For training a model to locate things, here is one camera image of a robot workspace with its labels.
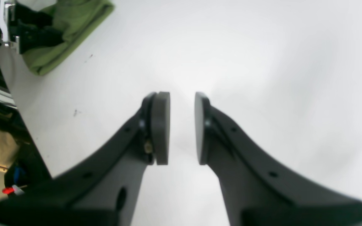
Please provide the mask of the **image-left right gripper black finger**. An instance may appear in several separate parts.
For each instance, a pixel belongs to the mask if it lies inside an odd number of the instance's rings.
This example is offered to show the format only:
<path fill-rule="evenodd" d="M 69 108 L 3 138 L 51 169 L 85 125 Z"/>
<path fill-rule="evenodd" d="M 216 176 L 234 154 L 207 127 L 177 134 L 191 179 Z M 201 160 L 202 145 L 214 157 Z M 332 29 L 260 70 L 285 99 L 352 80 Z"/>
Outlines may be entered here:
<path fill-rule="evenodd" d="M 19 54 L 37 47 L 54 47 L 63 43 L 62 32 L 53 27 L 22 27 L 19 29 Z"/>
<path fill-rule="evenodd" d="M 38 28 L 52 26 L 52 16 L 17 3 L 14 6 L 14 18 L 27 25 L 34 25 Z"/>

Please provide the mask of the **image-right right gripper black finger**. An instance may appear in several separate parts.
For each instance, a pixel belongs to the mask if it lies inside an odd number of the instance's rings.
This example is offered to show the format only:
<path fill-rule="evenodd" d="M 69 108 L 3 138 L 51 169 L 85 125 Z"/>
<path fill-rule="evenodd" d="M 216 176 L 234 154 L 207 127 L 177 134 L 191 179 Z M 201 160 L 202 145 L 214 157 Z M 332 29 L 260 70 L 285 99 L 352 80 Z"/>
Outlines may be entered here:
<path fill-rule="evenodd" d="M 0 201 L 0 226 L 129 226 L 149 165 L 168 164 L 170 94 L 153 92 L 93 155 Z"/>
<path fill-rule="evenodd" d="M 362 226 L 362 201 L 282 165 L 195 94 L 197 159 L 218 177 L 231 226 Z"/>

